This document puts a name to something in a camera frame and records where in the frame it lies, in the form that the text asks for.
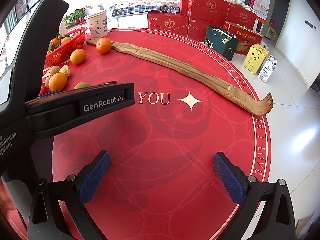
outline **wooden back scratcher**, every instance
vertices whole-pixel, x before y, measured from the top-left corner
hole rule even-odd
[[[98,40],[99,38],[90,38],[87,40],[87,43],[95,45]],[[190,64],[183,63],[177,59],[171,58],[154,50],[121,42],[113,42],[112,48],[116,51],[130,54],[134,57],[148,60],[153,63],[157,63],[161,66],[168,67],[185,76],[193,78],[201,82],[202,84],[208,86],[212,90],[216,91],[218,94],[222,95],[224,98],[242,107],[243,109],[245,109],[253,115],[265,115],[269,113],[270,110],[273,108],[273,100],[271,93],[268,93],[263,100],[257,101],[251,98],[247,93],[243,92],[242,90],[236,88],[235,86],[220,78],[209,75],[193,67]]]

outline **doorway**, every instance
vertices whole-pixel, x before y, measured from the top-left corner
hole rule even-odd
[[[275,45],[281,34],[288,13],[290,0],[271,0],[268,12],[268,25],[262,33]]]

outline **white tiled floor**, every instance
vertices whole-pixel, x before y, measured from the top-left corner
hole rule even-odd
[[[267,83],[242,66],[245,56],[235,54],[231,62],[249,80],[260,99],[272,93],[274,107],[267,114],[271,134],[268,181],[286,180],[297,222],[320,207],[320,101],[274,44],[267,38],[264,42],[278,60]],[[251,236],[262,209],[263,204],[243,239]]]

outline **orange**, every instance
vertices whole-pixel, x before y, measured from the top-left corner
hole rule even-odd
[[[55,73],[49,80],[49,89],[51,91],[61,91],[67,83],[67,77],[65,74],[58,72]]]
[[[79,36],[80,34],[81,33],[75,33],[72,38],[74,39],[75,37]]]
[[[86,53],[83,49],[76,49],[74,52],[71,53],[70,61],[73,64],[78,65],[85,60],[85,55]]]
[[[108,38],[101,38],[96,44],[96,50],[101,54],[105,54],[111,49],[111,46],[111,40],[109,40]]]
[[[52,47],[54,48],[55,46],[57,46],[60,43],[60,39],[58,37],[55,37],[54,39],[52,39],[50,42],[52,42]]]
[[[61,46],[65,43],[67,43],[68,41],[70,41],[71,38],[70,37],[64,37],[62,40],[61,40]]]

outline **green leaves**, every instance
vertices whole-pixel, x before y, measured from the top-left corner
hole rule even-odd
[[[76,19],[80,19],[81,16],[84,15],[83,11],[84,11],[83,9],[76,9],[69,16],[66,14],[66,17],[63,19],[63,22],[66,25],[66,27],[70,28],[71,26],[73,26],[75,24],[74,21]]]
[[[52,51],[54,51],[55,49],[59,48],[60,46],[61,46],[60,43],[58,43],[56,46],[53,46],[53,42],[51,41],[51,42],[49,43],[49,51],[52,52]]]
[[[57,37],[63,39],[65,37],[70,37],[70,36],[68,34],[66,34],[66,33],[65,34],[59,34],[58,33]]]
[[[52,46],[53,46],[53,42],[51,41],[50,43],[49,43],[49,51],[52,51]]]

